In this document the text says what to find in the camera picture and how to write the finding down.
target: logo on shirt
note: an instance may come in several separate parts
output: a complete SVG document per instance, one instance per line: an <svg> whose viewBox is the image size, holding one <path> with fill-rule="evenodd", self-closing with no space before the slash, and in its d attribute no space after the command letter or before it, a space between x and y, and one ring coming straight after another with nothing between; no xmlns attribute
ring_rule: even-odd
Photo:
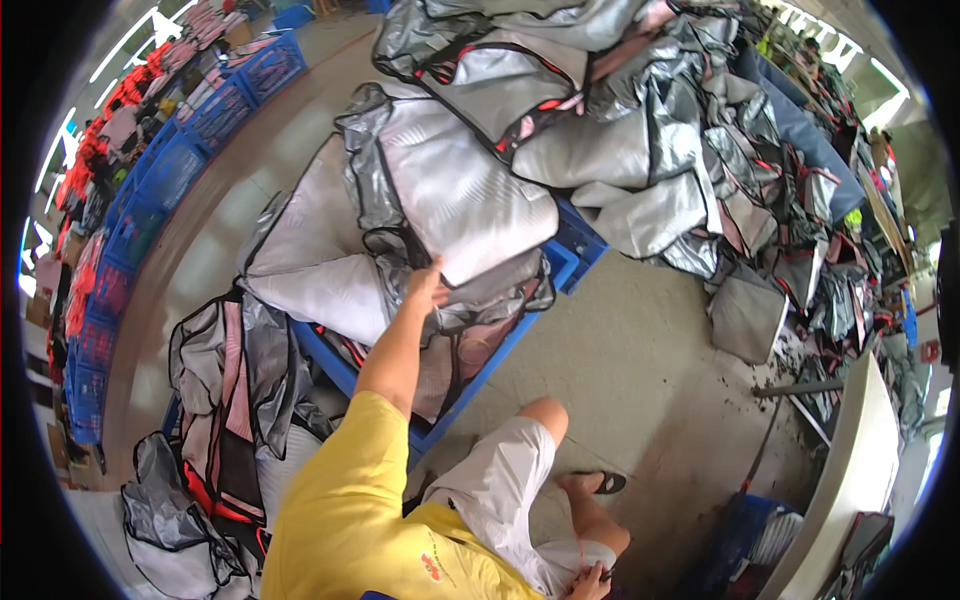
<svg viewBox="0 0 960 600"><path fill-rule="evenodd" d="M443 577L440 575L440 570L433 564L433 560L427 556L426 552L420 554L420 560L423 561L423 568L430 575L430 579L439 583Z"/></svg>

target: floor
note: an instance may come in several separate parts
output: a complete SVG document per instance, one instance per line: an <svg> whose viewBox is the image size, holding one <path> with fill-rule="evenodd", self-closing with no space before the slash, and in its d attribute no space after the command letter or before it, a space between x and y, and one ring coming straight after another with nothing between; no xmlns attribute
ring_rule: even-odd
<svg viewBox="0 0 960 600"><path fill-rule="evenodd" d="M106 476L132 475L133 445L159 428L171 390L167 342L174 324L223 294L234 258L261 209L292 189L332 131L352 90L383 77L371 66L378 17L349 14L297 31L310 71L260 110L207 167L147 259L116 343L104 425ZM772 415L753 386L778 381L777 363L751 369L714 349L708 296L690 276L608 254L572 297L561 296L493 374L411 476L446 470L470 439L538 396L570 415L556 471L606 468L629 475L610 499L634 541L614 583L645 597L669 590L697 555L716 511L737 490ZM789 345L795 340L785 339ZM780 411L752 492L797 508L813 472L798 417ZM563 494L552 484L531 515L534 541L570 536Z"/></svg>

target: yellow t-shirt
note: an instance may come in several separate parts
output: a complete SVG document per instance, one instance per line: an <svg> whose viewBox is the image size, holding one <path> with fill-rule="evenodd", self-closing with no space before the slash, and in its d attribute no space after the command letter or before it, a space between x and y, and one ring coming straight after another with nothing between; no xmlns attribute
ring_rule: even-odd
<svg viewBox="0 0 960 600"><path fill-rule="evenodd" d="M401 517L408 424L383 396L361 392L284 498L264 565L264 600L542 600L434 502Z"/></svg>

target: hand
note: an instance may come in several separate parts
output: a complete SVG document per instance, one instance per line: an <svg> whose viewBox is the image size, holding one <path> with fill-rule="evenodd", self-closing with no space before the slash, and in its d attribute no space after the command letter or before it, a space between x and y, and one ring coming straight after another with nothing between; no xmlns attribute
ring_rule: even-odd
<svg viewBox="0 0 960 600"><path fill-rule="evenodd" d="M440 270L444 267L444 258L437 256L427 269L417 269L410 275L407 297L400 309L406 309L426 319L435 306L443 306L450 296L450 290L440 283Z"/></svg>
<svg viewBox="0 0 960 600"><path fill-rule="evenodd" d="M573 592L566 596L566 600L603 600L610 593L610 580L600 581L603 575L603 563L597 561L592 569L580 574L573 582Z"/></svg>

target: sandal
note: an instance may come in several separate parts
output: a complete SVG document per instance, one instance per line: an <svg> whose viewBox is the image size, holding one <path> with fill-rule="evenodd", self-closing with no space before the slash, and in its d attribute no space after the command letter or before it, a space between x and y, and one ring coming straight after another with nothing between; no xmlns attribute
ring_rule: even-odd
<svg viewBox="0 0 960 600"><path fill-rule="evenodd" d="M601 470L575 470L573 471L574 475L592 475L595 472L603 473L603 483L600 484L600 487L596 489L594 493L617 493L620 490L623 490L627 486L627 478L621 475L620 473L611 473L609 471Z"/></svg>

